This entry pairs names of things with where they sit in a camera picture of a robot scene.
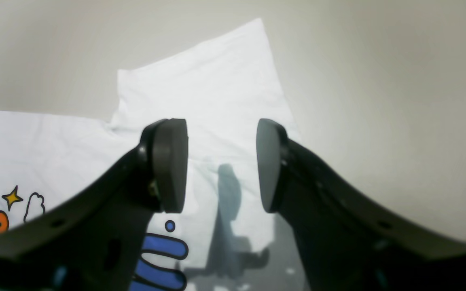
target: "white cloth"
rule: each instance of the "white cloth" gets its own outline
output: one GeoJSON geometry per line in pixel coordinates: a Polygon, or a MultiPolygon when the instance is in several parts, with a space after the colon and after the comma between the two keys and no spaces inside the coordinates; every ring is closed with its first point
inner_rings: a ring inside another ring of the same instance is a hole
{"type": "MultiPolygon", "coordinates": [[[[185,118],[184,210],[155,214],[148,232],[181,239],[189,252],[180,261],[152,254],[143,259],[181,269],[189,291],[303,289],[292,232],[264,212],[259,193],[258,120],[279,122],[300,141],[261,20],[163,61],[120,70],[118,78],[120,103],[110,124],[0,112],[0,230],[5,217],[12,228],[78,193],[134,147],[146,125],[185,118]],[[168,221],[175,226],[170,232],[168,221]]],[[[148,280],[148,267],[143,271],[137,276],[148,280]]],[[[144,283],[131,290],[171,286],[144,283]]]]}

